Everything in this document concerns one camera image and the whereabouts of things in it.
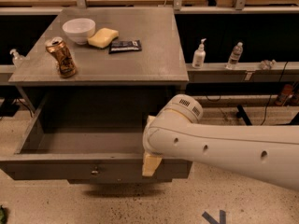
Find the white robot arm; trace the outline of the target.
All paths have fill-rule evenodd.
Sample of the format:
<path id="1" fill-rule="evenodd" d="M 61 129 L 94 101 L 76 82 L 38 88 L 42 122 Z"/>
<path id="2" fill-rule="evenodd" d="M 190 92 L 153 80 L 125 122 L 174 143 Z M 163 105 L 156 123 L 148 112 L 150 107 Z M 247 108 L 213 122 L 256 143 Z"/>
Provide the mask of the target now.
<path id="1" fill-rule="evenodd" d="M 142 175 L 154 175 L 163 157 L 173 157 L 299 190 L 298 126 L 205 125 L 202 116 L 196 100 L 179 94 L 148 117 Z"/>

